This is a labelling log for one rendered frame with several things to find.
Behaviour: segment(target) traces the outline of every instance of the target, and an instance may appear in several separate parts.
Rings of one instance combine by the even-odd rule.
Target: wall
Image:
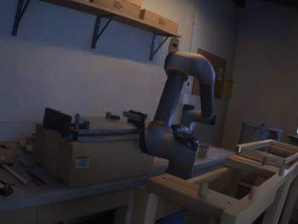
[[[247,1],[241,10],[234,89],[222,147],[235,149],[242,121],[294,133],[298,103],[297,9],[266,1]]]
[[[134,109],[147,113],[148,121],[153,119],[165,83],[163,63],[169,41],[150,62],[153,34],[111,22],[94,50],[90,46],[95,16],[37,0],[31,0],[18,35],[12,36],[17,3],[0,1],[1,141],[34,132],[45,107],[85,116]],[[236,38],[239,9],[231,0],[198,1],[197,14],[196,0],[143,0],[142,7],[179,23],[181,51],[196,52],[201,47],[229,63],[234,60],[230,43]],[[224,108],[222,104],[226,100],[216,106]],[[222,132],[214,131],[216,140],[208,141],[218,144]]]

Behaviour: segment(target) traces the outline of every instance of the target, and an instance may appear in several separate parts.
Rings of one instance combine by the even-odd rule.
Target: bulletin board
[[[203,49],[198,49],[198,54],[203,55],[213,66],[215,72],[215,81],[214,81],[214,98],[221,99],[222,98],[222,87],[225,80],[225,69],[227,67],[227,60],[222,59],[212,53],[207,52]],[[191,91],[191,95],[199,94],[199,81],[196,77],[193,79],[193,90]]]

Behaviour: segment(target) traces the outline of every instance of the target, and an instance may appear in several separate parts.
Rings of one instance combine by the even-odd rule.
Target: metal bracket
[[[99,37],[104,33],[105,29],[107,29],[107,26],[110,24],[110,22],[114,19],[115,16],[117,15],[113,14],[113,15],[106,15],[106,16],[97,16],[95,27],[94,27],[92,48],[94,49],[96,48],[96,43],[99,40]],[[102,17],[110,17],[110,20],[107,22],[107,24],[99,34],[99,26],[100,26],[100,21],[102,20]]]
[[[162,47],[162,45],[168,40],[170,35],[167,36],[167,38],[160,44],[160,46],[155,50],[155,44],[156,44],[156,37],[158,35],[164,35],[164,34],[154,34],[153,35],[153,41],[152,41],[152,47],[151,47],[151,53],[150,53],[150,60],[153,61],[153,57],[156,54],[156,52]]]
[[[13,35],[16,36],[16,34],[18,33],[18,28],[19,28],[19,23],[21,21],[21,18],[24,15],[24,12],[29,4],[30,0],[27,0],[24,9],[23,9],[23,4],[24,4],[24,0],[19,0],[18,3],[18,7],[16,8],[16,17],[15,17],[15,22],[13,24]]]

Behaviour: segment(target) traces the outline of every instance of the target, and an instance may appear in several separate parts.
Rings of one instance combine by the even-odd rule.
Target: red-handled tool
[[[38,176],[32,174],[30,171],[27,170],[26,172],[27,172],[29,175],[31,175],[32,179],[34,180],[34,182],[35,182],[38,186],[40,186],[40,183],[39,183],[39,182],[42,182],[44,185],[47,184],[44,180],[42,180],[42,179],[40,179]]]

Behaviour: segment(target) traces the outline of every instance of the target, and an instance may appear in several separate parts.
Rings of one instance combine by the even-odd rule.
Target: wooden workbench
[[[6,170],[0,170],[0,180],[8,184],[15,183],[15,191],[26,193],[25,198],[0,196],[0,216],[9,220],[10,224],[53,223],[128,205],[133,202],[133,188],[144,185],[148,177],[163,174],[168,166],[166,159],[155,158],[152,174],[69,188],[39,166],[33,156],[20,150],[18,143],[2,143],[7,143],[12,148],[0,150],[5,156],[5,161],[1,162],[15,162],[11,168],[28,181],[27,185],[23,185]],[[37,186],[25,172],[25,166],[13,156],[14,152],[33,165],[32,173],[46,181],[47,185]],[[221,168],[225,159],[233,154],[230,151],[210,148],[206,159],[196,159],[194,176]]]

